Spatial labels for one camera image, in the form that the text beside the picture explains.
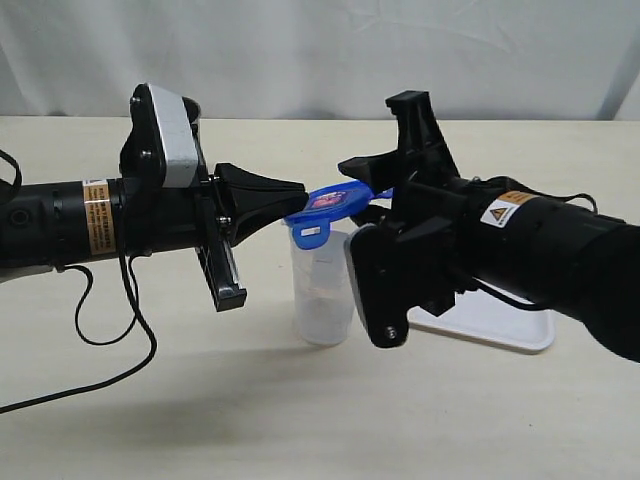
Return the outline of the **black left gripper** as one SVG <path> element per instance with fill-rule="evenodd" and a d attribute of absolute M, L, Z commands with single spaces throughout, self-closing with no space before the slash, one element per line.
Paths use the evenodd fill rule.
<path fill-rule="evenodd" d="M 258 175 L 231 163 L 219 163 L 219 179 L 198 170 L 184 188 L 163 188 L 151 181 L 128 178 L 117 227 L 121 254 L 152 254 L 193 248 L 217 311 L 244 305 L 231 246 L 236 247 L 262 228 L 301 211 L 306 205 L 302 183 Z M 226 207 L 236 210 L 225 236 L 218 222 L 218 186 Z"/>

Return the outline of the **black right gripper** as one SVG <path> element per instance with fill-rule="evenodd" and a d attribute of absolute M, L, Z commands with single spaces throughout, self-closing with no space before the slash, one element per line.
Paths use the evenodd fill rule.
<path fill-rule="evenodd" d="M 371 190 L 393 189 L 391 207 L 369 204 L 357 214 L 359 228 L 392 231 L 394 222 L 413 227 L 434 217 L 452 222 L 454 234 L 448 272 L 455 297 L 474 292 L 477 281 L 461 266 L 460 230 L 469 209 L 460 176 L 444 135 L 437 123 L 430 95 L 406 90 L 385 101 L 398 124 L 394 151 L 352 157 L 337 165 L 341 174 L 358 180 Z"/>

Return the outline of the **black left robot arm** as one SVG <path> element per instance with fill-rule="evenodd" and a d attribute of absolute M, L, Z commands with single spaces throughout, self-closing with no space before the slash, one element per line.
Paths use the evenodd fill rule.
<path fill-rule="evenodd" d="M 61 271 L 119 256 L 194 249 L 217 311 L 247 298 L 232 250 L 303 209 L 301 183 L 219 163 L 183 188 L 133 176 L 33 184 L 1 207 L 1 278 Z"/>

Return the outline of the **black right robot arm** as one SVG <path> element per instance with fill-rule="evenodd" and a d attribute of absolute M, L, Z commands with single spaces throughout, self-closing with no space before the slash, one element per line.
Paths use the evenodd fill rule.
<path fill-rule="evenodd" d="M 464 178 L 425 91 L 386 101 L 394 150 L 342 161 L 339 171 L 389 207 L 368 206 L 345 245 L 364 329 L 378 348 L 403 345 L 407 314 L 439 316 L 483 291 L 525 311 L 580 322 L 605 349 L 639 358 L 639 229 L 593 199 L 536 191 L 508 176 Z"/>

